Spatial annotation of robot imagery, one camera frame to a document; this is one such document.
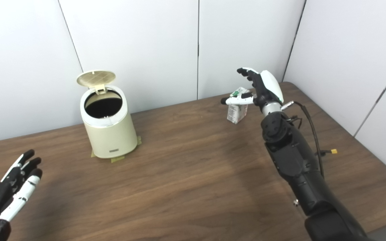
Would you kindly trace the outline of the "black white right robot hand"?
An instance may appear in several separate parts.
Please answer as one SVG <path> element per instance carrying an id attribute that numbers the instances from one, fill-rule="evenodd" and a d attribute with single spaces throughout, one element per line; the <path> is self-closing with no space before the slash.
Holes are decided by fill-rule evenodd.
<path id="1" fill-rule="evenodd" d="M 280 84 L 268 70 L 259 73 L 252 68 L 242 67 L 237 69 L 237 73 L 252 82 L 255 94 L 248 92 L 222 98 L 222 105 L 255 105 L 263 108 L 268 104 L 278 103 L 282 106 L 284 99 Z"/>

